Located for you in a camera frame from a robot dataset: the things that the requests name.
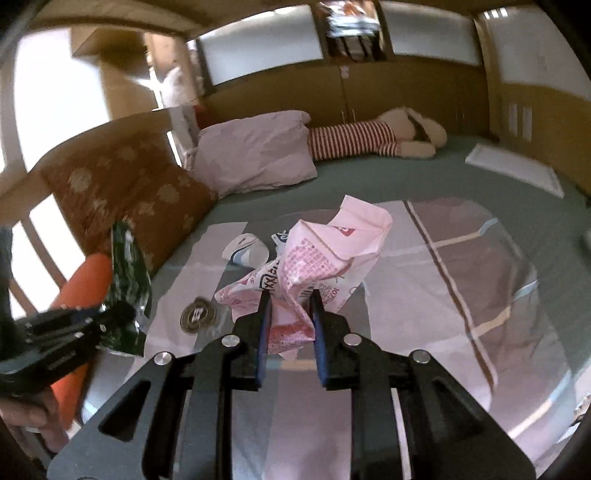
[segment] white board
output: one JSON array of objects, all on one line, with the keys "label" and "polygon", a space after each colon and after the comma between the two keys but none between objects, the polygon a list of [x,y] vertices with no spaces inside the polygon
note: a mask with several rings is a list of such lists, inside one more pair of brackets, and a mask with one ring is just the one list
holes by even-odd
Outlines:
[{"label": "white board", "polygon": [[500,148],[478,144],[466,157],[466,163],[501,175],[507,175],[545,190],[559,198],[564,198],[564,191],[554,169],[532,158],[523,157]]}]

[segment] orange object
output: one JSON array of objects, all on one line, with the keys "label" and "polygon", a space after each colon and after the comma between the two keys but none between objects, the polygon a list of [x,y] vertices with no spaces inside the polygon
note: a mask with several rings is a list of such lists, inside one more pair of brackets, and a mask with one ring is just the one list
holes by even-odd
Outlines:
[{"label": "orange object", "polygon": [[[92,307],[101,303],[109,290],[113,268],[111,258],[105,254],[92,254],[63,286],[51,306]],[[86,378],[88,365],[83,365],[51,386],[60,406],[60,418],[67,430],[72,425]]]}]

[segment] white cup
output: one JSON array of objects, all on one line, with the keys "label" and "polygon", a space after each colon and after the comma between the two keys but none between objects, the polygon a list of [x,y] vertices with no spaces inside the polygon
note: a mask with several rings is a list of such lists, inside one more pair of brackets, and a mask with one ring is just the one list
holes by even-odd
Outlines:
[{"label": "white cup", "polygon": [[243,233],[230,242],[222,257],[236,265],[259,268],[269,260],[269,249],[256,235]]}]

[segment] blanket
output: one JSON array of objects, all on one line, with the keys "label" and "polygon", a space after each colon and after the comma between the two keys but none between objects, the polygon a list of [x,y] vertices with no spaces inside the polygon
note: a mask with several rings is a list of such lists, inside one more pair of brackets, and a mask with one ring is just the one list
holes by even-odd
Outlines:
[{"label": "blanket", "polygon": [[[535,268],[500,221],[475,202],[379,205],[393,227],[378,262],[339,313],[352,331],[384,350],[429,351],[536,460],[566,431],[576,402],[562,345],[540,304]],[[230,309],[218,304],[215,324],[197,338],[180,330],[179,318],[196,296],[211,299],[248,272],[222,259],[235,236],[253,233],[273,251],[273,233],[299,219],[328,223],[335,213],[222,223],[192,238],[154,279],[145,355],[132,371],[158,351],[186,355],[232,330]],[[271,356],[267,369],[261,391],[233,396],[236,478],[348,478],[350,394],[322,390],[312,345],[293,361]]]}]

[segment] dark green packet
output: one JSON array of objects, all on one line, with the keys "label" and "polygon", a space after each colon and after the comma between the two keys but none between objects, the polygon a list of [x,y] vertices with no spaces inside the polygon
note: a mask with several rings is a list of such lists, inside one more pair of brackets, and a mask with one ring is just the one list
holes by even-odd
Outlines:
[{"label": "dark green packet", "polygon": [[134,320],[105,332],[99,348],[115,355],[142,356],[146,340],[142,319],[150,316],[152,287],[144,256],[127,223],[117,221],[111,230],[113,281],[103,304],[112,307],[123,300],[135,308]]}]

